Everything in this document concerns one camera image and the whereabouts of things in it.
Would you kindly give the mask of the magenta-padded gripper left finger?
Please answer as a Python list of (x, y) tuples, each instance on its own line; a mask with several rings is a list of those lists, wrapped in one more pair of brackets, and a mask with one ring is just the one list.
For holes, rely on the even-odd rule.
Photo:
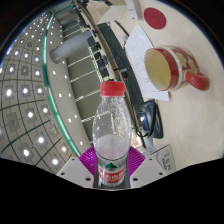
[(97, 174), (97, 158), (93, 147), (79, 157), (70, 157), (57, 176), (84, 188), (93, 188)]

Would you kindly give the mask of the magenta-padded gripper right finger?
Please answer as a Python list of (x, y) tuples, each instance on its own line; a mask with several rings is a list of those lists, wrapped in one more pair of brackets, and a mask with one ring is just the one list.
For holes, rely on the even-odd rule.
[(127, 156), (125, 187), (134, 189), (146, 186), (166, 176), (159, 162), (150, 154), (131, 147)]

